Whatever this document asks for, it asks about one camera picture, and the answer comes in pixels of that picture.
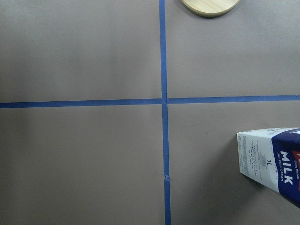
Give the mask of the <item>blue white milk carton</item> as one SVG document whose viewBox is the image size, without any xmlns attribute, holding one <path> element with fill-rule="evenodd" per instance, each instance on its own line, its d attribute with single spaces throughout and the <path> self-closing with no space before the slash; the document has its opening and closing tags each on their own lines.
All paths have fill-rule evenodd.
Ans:
<svg viewBox="0 0 300 225">
<path fill-rule="evenodd" d="M 240 173 L 300 205 L 300 129 L 237 133 Z"/>
</svg>

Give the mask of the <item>wooden mug tree stand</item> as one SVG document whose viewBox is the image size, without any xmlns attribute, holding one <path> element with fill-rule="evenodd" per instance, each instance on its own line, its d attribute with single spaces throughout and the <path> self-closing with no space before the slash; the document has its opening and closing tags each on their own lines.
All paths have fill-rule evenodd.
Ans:
<svg viewBox="0 0 300 225">
<path fill-rule="evenodd" d="M 204 18 L 216 18 L 231 11 L 239 0 L 181 0 L 192 13 Z"/>
</svg>

